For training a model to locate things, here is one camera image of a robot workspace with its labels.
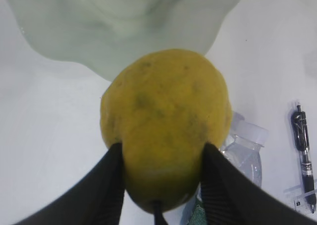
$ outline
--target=green cloth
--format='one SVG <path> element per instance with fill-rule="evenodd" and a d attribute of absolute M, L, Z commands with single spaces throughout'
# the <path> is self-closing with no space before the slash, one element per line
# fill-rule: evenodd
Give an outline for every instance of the green cloth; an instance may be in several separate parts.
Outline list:
<path fill-rule="evenodd" d="M 192 215 L 187 225 L 207 225 L 206 213 L 203 203 L 197 198 Z"/>

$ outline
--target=plastic water bottle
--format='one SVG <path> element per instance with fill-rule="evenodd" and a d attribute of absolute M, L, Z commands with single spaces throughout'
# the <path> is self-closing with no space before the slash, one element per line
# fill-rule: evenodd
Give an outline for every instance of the plastic water bottle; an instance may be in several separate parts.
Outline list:
<path fill-rule="evenodd" d="M 235 123 L 226 139 L 226 146 L 221 148 L 221 152 L 240 172 L 261 187 L 260 149 L 264 147 L 268 131 L 243 119 Z"/>

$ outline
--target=pen clip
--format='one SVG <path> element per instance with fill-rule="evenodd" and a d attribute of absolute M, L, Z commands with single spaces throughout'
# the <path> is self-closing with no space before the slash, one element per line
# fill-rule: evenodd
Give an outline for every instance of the pen clip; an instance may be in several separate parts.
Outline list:
<path fill-rule="evenodd" d="M 304 151 L 309 148 L 306 113 L 301 110 L 301 106 L 297 105 L 297 111 L 291 116 L 291 122 L 295 137 L 296 148 L 299 151 Z"/>

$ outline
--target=dark spot on mango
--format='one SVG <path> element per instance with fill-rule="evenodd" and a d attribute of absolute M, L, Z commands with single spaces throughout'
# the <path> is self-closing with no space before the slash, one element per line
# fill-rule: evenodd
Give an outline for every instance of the dark spot on mango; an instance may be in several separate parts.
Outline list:
<path fill-rule="evenodd" d="M 149 108 L 153 104 L 153 101 L 147 94 L 139 93 L 135 96 L 135 109 Z"/>
<path fill-rule="evenodd" d="M 200 130 L 199 130 L 199 138 L 201 140 L 206 140 L 208 134 L 208 126 L 205 122 L 202 122 L 200 124 Z"/>
<path fill-rule="evenodd" d="M 165 117 L 163 110 L 156 110 L 155 114 L 157 117 Z"/>
<path fill-rule="evenodd" d="M 142 63 L 143 67 L 150 67 L 152 64 L 150 62 L 144 62 Z"/>
<path fill-rule="evenodd" d="M 199 82 L 194 82 L 192 85 L 192 89 L 194 93 L 199 92 L 201 90 L 201 86 Z"/>

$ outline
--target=pale green object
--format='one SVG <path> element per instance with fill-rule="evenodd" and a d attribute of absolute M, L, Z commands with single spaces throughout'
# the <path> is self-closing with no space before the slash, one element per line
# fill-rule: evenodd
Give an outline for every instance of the pale green object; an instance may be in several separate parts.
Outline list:
<path fill-rule="evenodd" d="M 239 0 L 7 0 L 33 49 L 112 81 L 150 52 L 205 54 Z"/>

